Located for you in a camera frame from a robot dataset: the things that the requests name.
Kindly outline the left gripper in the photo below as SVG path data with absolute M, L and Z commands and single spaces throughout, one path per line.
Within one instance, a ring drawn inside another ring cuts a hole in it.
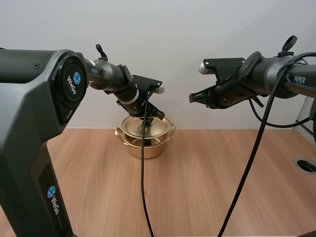
M 122 106 L 130 116 L 136 118 L 158 118 L 162 120 L 164 112 L 149 102 L 149 98 L 156 92 L 156 88 L 130 87 L 115 93 L 117 104 Z

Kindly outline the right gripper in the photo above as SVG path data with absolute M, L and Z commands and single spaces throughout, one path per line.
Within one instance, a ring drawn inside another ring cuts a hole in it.
M 238 104 L 258 93 L 240 83 L 236 79 L 229 78 L 222 85 L 203 89 L 189 95 L 190 103 L 203 104 L 211 109 L 226 109 Z

